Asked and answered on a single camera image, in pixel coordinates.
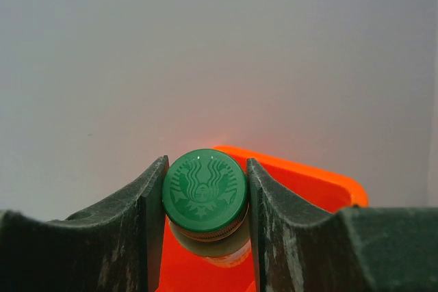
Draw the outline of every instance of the scratched surface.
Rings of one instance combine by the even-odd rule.
[[[333,215],[247,166],[258,291],[438,291],[438,209]]]
[[[140,276],[147,278],[148,265],[156,263],[147,263],[145,248],[159,244],[159,268],[162,231],[140,241],[154,235],[140,209],[154,217],[151,227],[164,226],[164,212],[156,193],[157,202],[141,199],[161,191],[167,167],[167,157],[159,158],[135,181],[65,221],[0,212],[0,291],[148,291]]]

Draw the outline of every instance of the white wall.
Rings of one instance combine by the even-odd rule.
[[[0,0],[0,208],[227,143],[426,204],[437,0]]]
[[[428,205],[438,206],[438,47],[435,57],[435,99],[433,107],[432,138],[430,141],[430,157],[428,171]]]

